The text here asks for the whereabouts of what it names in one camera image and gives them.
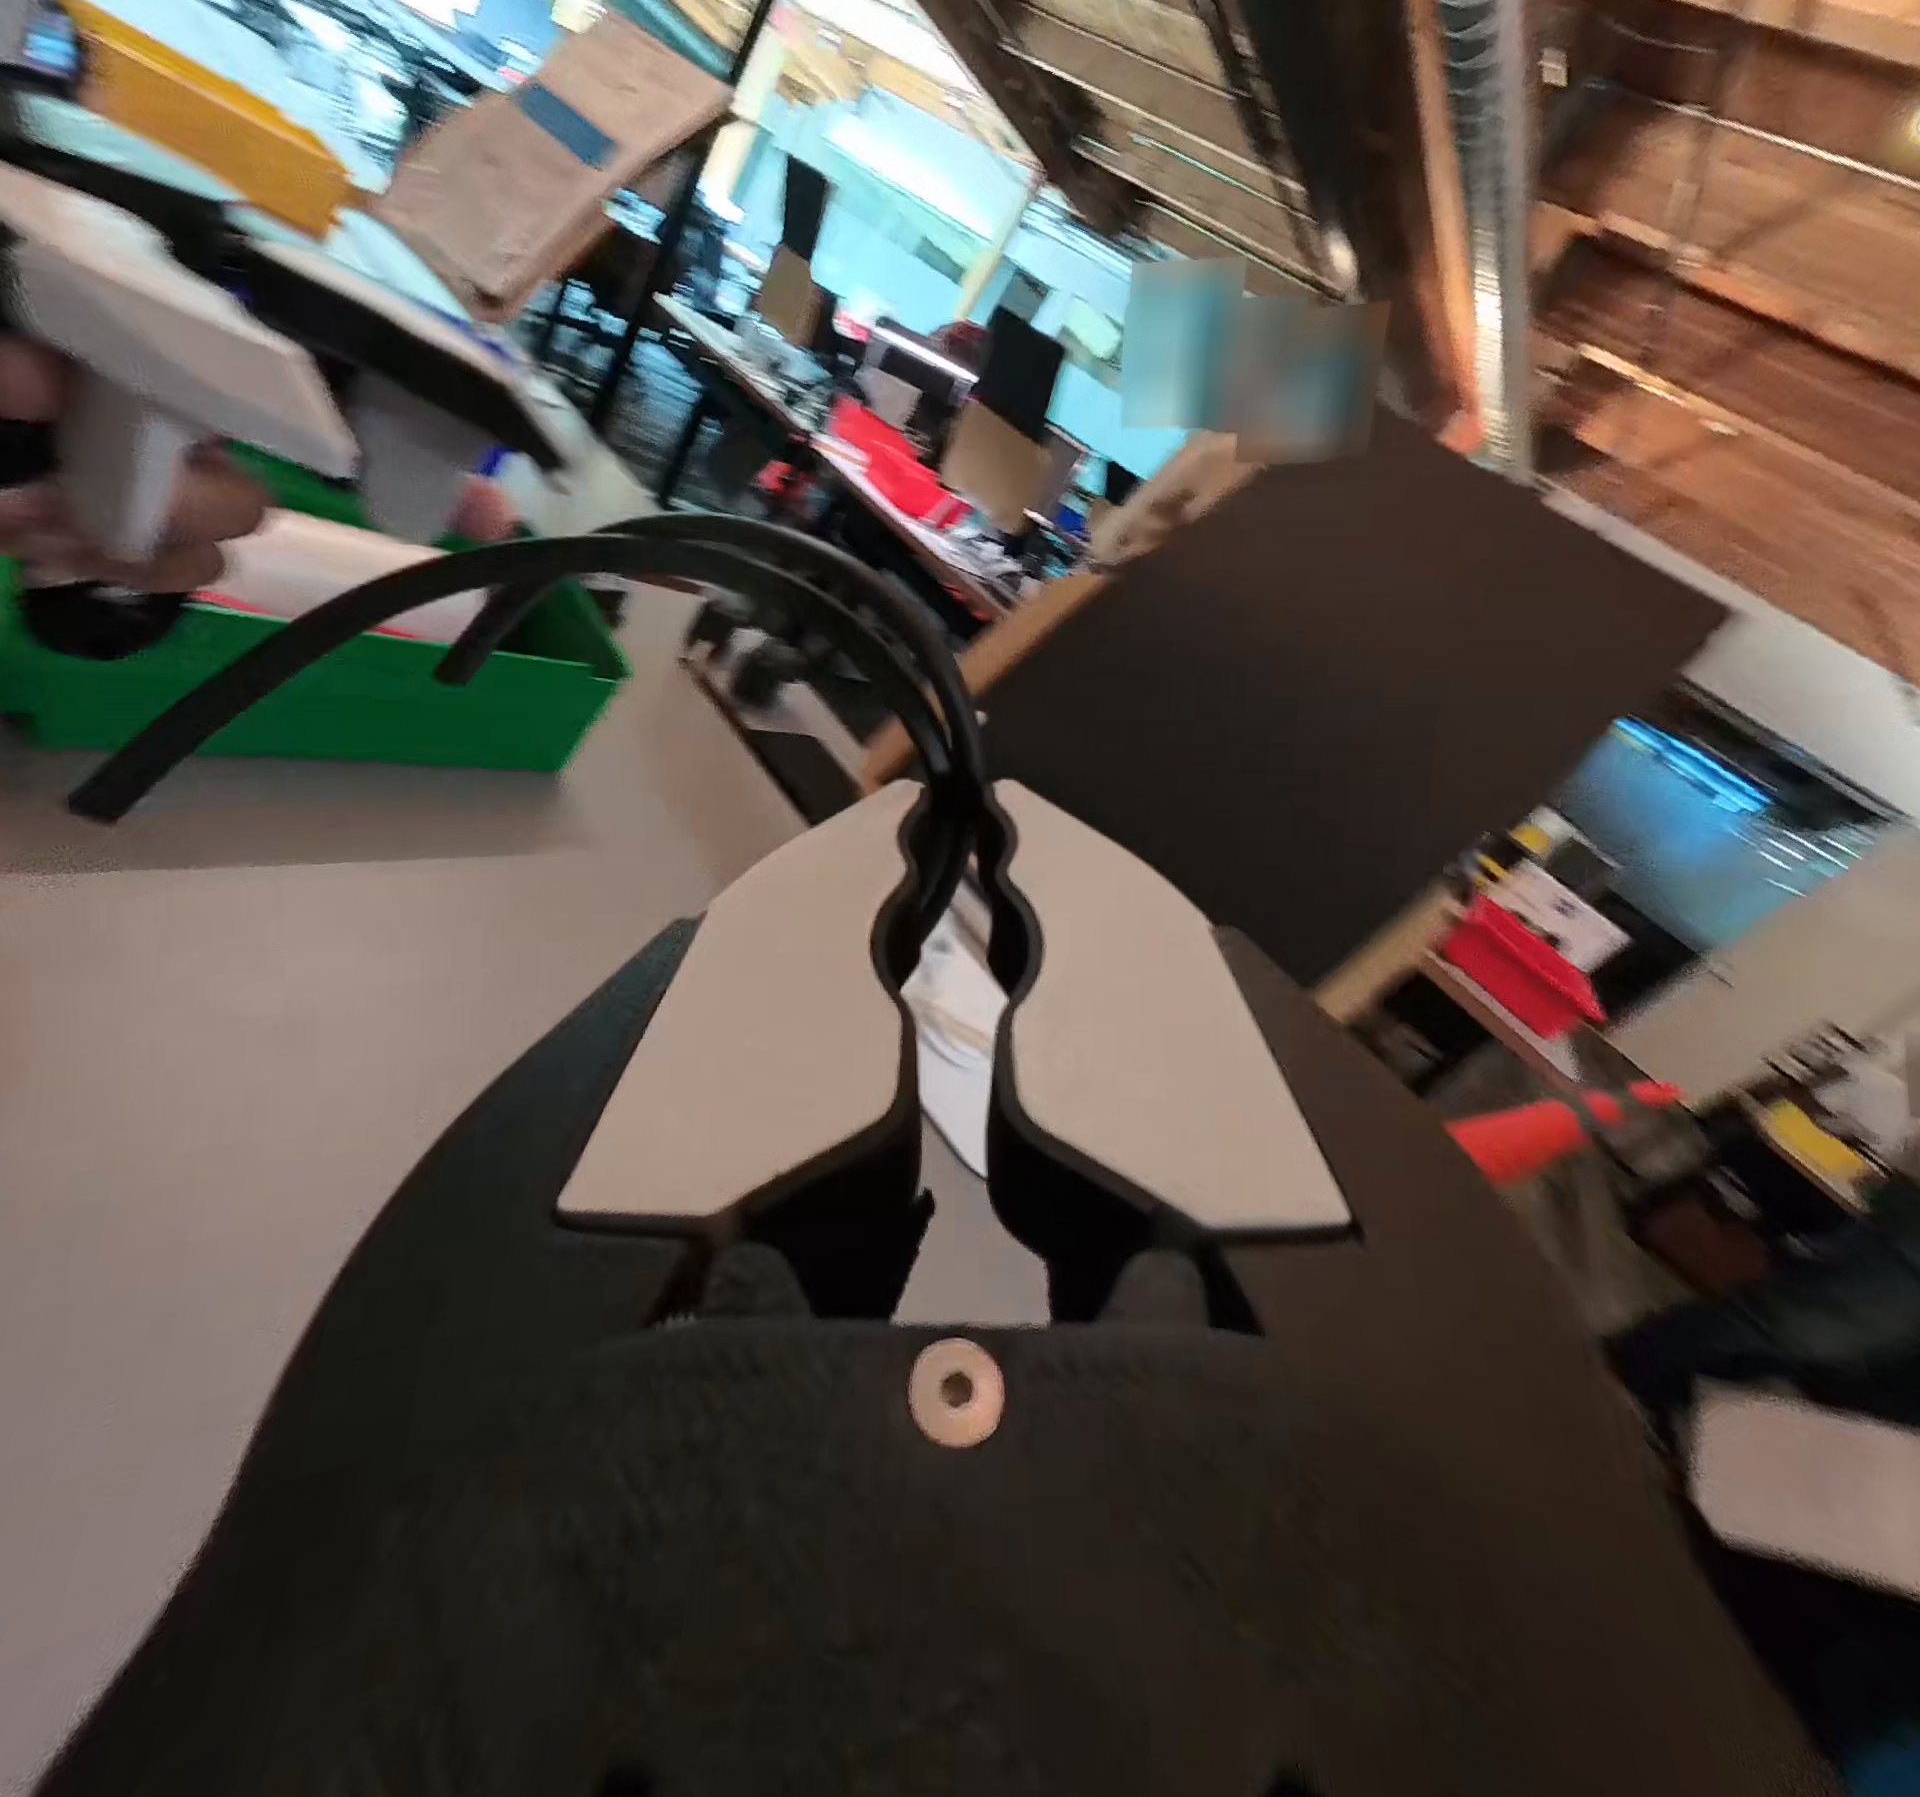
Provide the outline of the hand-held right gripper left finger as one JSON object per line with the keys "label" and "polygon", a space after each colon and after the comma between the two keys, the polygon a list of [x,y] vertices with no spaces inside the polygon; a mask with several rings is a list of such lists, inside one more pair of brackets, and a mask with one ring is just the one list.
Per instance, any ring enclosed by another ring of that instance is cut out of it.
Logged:
{"label": "hand-held right gripper left finger", "polygon": [[926,787],[897,782],[727,884],[559,1199],[579,1228],[715,1233],[829,1162],[921,1144],[902,923]]}

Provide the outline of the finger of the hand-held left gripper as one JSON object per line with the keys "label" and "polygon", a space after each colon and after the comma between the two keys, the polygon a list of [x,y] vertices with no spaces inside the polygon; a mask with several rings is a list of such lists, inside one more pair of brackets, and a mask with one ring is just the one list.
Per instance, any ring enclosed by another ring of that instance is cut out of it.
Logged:
{"label": "finger of the hand-held left gripper", "polygon": [[240,441],[331,480],[360,448],[313,355],[182,265],[146,221],[4,167],[4,303],[67,357],[58,420],[67,509],[89,544],[153,557],[199,441]]}
{"label": "finger of the hand-held left gripper", "polygon": [[238,294],[322,367],[358,443],[369,521],[404,540],[458,527],[492,453],[567,466],[517,361],[477,327],[300,242],[238,239]]}

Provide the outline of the green plastic bin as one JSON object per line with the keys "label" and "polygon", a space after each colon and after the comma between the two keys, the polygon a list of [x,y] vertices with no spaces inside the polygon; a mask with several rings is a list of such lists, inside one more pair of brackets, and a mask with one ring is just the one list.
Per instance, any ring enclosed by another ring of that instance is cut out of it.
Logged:
{"label": "green plastic bin", "polygon": [[[260,450],[240,460],[265,481],[269,512],[375,532],[355,492]],[[462,681],[442,662],[486,589],[355,600],[342,623],[358,588],[275,621],[196,605],[191,592],[36,586],[6,559],[4,726],[40,750],[107,754],[72,803],[113,823],[201,754],[555,775],[630,676],[573,579],[542,592]]]}

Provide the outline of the red plastic bin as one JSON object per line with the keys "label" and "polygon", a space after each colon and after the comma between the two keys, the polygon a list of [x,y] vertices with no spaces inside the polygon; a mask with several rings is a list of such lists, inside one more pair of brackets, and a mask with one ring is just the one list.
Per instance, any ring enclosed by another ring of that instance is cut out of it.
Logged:
{"label": "red plastic bin", "polygon": [[1555,1040],[1607,1026],[1589,977],[1494,897],[1476,895],[1463,907],[1439,957],[1534,1037]]}
{"label": "red plastic bin", "polygon": [[926,466],[901,427],[849,392],[833,397],[814,446],[829,466],[853,475],[855,488],[908,521],[947,530],[972,514],[968,501]]}

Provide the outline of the cardboard panel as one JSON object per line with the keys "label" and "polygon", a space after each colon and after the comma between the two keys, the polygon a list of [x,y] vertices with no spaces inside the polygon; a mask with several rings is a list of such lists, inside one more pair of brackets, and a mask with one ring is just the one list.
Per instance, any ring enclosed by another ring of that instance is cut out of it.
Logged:
{"label": "cardboard panel", "polygon": [[507,322],[607,232],[617,188],[730,111],[725,81],[609,13],[425,131],[373,215],[472,317]]}

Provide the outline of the person's left hand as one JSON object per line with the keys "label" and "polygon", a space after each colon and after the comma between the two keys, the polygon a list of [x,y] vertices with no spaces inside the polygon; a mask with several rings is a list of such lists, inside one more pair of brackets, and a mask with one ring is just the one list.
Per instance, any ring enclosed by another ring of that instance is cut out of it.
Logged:
{"label": "person's left hand", "polygon": [[[15,335],[2,339],[2,420],[63,436],[76,384],[55,349]],[[40,583],[105,583],[139,592],[188,592],[215,583],[225,546],[260,530],[266,492],[216,441],[196,443],[174,470],[167,527],[153,552],[117,559],[83,535],[56,473],[4,485],[2,552]]]}

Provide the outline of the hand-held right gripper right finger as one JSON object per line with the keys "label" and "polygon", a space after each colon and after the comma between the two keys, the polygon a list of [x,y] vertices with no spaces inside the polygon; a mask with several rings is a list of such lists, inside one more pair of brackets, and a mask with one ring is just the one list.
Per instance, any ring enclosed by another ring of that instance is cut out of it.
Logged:
{"label": "hand-held right gripper right finger", "polygon": [[1216,935],[1173,881],[995,787],[987,1180],[1021,1242],[1099,1213],[1201,1242],[1343,1238],[1355,1212]]}

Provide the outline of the yellow plastic bin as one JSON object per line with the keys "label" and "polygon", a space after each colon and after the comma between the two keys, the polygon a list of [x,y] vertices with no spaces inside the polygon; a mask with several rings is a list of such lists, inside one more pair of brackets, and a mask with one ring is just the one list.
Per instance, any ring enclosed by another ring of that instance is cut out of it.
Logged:
{"label": "yellow plastic bin", "polygon": [[79,102],[198,165],[256,210],[324,239],[354,207],[336,149],[241,83],[87,0],[60,0],[83,56]]}

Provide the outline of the white paper roll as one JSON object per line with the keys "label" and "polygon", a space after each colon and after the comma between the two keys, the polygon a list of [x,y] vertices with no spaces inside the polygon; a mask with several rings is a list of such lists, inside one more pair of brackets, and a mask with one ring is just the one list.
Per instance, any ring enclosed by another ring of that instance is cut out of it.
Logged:
{"label": "white paper roll", "polygon": [[269,512],[250,535],[221,546],[222,572],[191,595],[201,606],[292,621],[360,583],[447,552],[296,512]]}

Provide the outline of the black floor lamp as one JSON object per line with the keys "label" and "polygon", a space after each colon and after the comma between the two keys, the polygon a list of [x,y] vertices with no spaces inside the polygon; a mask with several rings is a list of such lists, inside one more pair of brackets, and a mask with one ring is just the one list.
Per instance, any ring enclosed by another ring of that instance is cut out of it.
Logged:
{"label": "black floor lamp", "polygon": [[727,129],[727,124],[734,123],[734,102],[746,78],[746,69],[754,61],[762,34],[768,32],[768,24],[774,16],[774,4],[775,0],[754,0],[746,29],[734,44],[730,67],[723,77],[727,88],[725,112],[713,118],[702,131],[694,136],[692,142],[674,154],[675,159],[684,157],[686,163],[680,167],[680,173],[669,188],[669,203],[663,211],[655,236],[650,262],[642,275],[633,309],[620,329],[620,335],[609,354],[607,367],[602,370],[586,409],[588,431],[597,439],[606,436],[613,412],[617,409],[620,392],[625,387],[633,370],[637,342],[652,319],[660,290],[677,275],[681,241],[694,210],[701,177],[706,171],[706,163],[715,152],[722,132]]}

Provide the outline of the black board with wooden edge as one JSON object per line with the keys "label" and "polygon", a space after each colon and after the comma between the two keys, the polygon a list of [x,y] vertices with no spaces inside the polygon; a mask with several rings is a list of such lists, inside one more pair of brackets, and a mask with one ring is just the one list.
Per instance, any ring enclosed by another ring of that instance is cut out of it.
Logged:
{"label": "black board with wooden edge", "polygon": [[960,650],[991,775],[1294,983],[1343,968],[1683,673],[1728,609],[1390,414]]}

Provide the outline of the orange traffic cone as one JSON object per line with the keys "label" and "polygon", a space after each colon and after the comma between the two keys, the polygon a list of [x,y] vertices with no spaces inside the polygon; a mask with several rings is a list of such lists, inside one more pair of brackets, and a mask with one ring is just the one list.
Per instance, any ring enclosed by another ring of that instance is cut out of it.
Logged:
{"label": "orange traffic cone", "polygon": [[1577,1153],[1613,1153],[1632,1133],[1682,1107],[1682,1091],[1637,1081],[1617,1091],[1579,1089],[1509,1110],[1447,1121],[1453,1142],[1497,1186],[1534,1180]]}

